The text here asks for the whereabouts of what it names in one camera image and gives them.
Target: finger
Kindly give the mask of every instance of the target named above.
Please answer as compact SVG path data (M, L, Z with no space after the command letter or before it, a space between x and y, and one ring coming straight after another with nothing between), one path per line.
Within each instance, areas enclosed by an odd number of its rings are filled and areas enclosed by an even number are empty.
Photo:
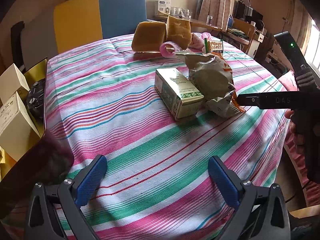
M304 147L296 145L296 153L300 155L304 155Z
M294 134L293 142L295 145L304 145L304 136L302 134Z
M296 133L296 124L294 122L289 123L290 132Z
M287 119L290 119L291 115L294 113L294 111L292 110L287 110L284 112L284 116L287 118Z

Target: screw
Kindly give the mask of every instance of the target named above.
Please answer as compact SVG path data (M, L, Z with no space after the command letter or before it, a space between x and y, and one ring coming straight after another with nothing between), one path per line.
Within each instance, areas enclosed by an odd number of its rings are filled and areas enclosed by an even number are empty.
M65 179L63 183L66 185L70 185L72 183L72 179Z
M243 183L243 185L245 185L245 186L250 186L250 185L251 185L251 181L250 181L250 180L247 180L247 179L243 180L242 183Z

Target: white cardboard box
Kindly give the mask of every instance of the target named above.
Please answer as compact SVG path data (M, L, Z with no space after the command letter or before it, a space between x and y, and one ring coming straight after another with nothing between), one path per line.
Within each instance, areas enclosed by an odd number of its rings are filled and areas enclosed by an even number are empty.
M15 64L12 64L0 76L0 99L2 103L7 102L16 91L24 100L28 95L29 86L21 71Z
M15 92L0 108L1 147L18 161L39 139L26 107Z
M156 16L170 15L171 0L156 0L155 5Z

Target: medicine box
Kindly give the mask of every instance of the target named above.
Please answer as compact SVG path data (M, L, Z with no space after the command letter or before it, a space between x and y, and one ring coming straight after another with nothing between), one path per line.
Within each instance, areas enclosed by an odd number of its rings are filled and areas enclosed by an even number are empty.
M171 0L156 0L155 15L163 16L170 15Z
M204 98L200 91L176 68L157 69L155 89L175 120L195 115Z
M8 67L0 76L0 99L2 104L18 92L22 100L26 98L29 92L29 86L26 78L15 64Z
M18 161L39 139L26 107L15 92L0 108L0 146Z

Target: black cable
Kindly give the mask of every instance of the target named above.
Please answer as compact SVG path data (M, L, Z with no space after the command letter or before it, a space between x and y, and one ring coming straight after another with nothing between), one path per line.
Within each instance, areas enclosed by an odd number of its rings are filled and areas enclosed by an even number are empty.
M291 198L289 198L285 202L288 203L289 201L291 201L301 190L304 190L305 187L308 186L310 182L311 182L311 180L309 180L301 189L299 189Z

